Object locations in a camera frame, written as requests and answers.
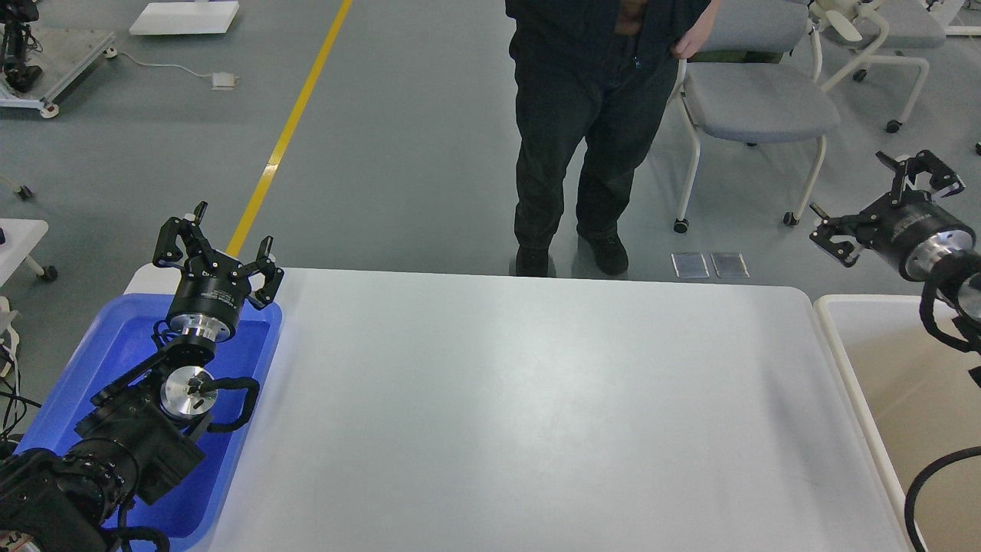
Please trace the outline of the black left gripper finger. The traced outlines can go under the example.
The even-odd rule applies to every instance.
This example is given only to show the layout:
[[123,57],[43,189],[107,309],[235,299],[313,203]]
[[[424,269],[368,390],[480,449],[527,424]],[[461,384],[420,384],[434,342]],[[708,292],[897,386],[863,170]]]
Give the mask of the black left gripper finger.
[[217,263],[217,252],[201,230],[201,223],[209,203],[200,202],[192,213],[171,217],[160,228],[153,264],[157,267],[182,267],[181,260],[198,258],[206,267]]
[[[248,301],[256,311],[263,310],[274,303],[277,291],[280,289],[284,279],[284,270],[277,266],[272,254],[273,235],[266,235],[260,242],[256,258],[254,261],[240,264],[230,271],[230,279],[236,285],[241,284],[248,288],[244,299]],[[262,276],[259,287],[253,287],[252,277]]]

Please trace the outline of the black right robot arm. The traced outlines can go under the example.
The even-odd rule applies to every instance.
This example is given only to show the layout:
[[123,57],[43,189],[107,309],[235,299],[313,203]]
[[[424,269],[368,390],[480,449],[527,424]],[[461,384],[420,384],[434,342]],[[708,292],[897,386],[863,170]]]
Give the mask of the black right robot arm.
[[814,307],[910,551],[979,549],[979,237],[939,203],[963,191],[934,153],[894,159],[851,215],[812,204],[809,237],[845,267],[878,255],[914,296],[832,294]]

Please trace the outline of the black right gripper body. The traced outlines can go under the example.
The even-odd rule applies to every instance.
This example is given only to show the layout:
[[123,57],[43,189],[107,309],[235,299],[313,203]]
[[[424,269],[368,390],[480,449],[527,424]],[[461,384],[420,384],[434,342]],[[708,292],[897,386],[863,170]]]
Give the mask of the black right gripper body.
[[868,248],[907,281],[927,280],[943,256],[976,245],[976,233],[924,192],[904,204],[883,196],[865,214],[874,223]]

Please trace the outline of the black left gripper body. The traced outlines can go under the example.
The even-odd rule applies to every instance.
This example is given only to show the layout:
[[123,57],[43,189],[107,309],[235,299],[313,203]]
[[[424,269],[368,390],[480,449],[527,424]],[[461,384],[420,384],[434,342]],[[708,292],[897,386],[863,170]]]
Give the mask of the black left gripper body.
[[166,317],[168,328],[215,343],[234,337],[251,291],[248,279],[236,275],[241,267],[241,262],[232,258],[183,262],[181,280]]

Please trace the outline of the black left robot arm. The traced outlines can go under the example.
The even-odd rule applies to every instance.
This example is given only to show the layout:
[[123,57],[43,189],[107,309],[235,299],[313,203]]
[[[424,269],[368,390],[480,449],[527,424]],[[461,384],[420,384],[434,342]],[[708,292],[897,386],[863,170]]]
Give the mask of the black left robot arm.
[[245,264],[201,231],[207,202],[162,224],[152,263],[181,272],[174,300],[154,327],[157,349],[92,396],[66,454],[28,448],[2,462],[4,551],[130,551],[134,541],[168,551],[164,531],[127,523],[143,501],[160,500],[204,461],[199,439],[252,419],[261,385],[216,377],[207,364],[234,338],[246,304],[274,303],[284,270],[273,238]]

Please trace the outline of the person's hand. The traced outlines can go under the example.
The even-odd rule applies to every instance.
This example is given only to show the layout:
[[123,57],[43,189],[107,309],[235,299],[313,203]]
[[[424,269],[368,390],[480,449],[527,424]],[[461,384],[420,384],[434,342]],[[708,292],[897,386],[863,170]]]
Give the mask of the person's hand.
[[694,56],[707,43],[723,1],[710,1],[707,7],[698,15],[698,19],[672,46],[672,54],[678,60],[687,60]]

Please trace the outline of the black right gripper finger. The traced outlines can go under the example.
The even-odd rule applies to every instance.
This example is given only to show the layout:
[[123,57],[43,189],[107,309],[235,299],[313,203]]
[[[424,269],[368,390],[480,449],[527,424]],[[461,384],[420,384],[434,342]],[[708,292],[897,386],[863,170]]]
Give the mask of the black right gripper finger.
[[917,192],[917,177],[927,173],[931,192],[939,193],[941,198],[949,198],[961,193],[966,188],[960,175],[957,175],[945,162],[936,157],[931,150],[925,149],[919,153],[894,159],[883,151],[876,152],[876,158],[893,172],[892,188],[887,193],[890,206],[900,207],[907,204],[907,196]]
[[834,217],[821,209],[816,202],[809,203],[809,208],[819,217],[816,227],[809,234],[809,240],[840,265],[854,266],[858,256],[866,248],[859,238],[873,233],[878,225],[878,216],[859,213]]

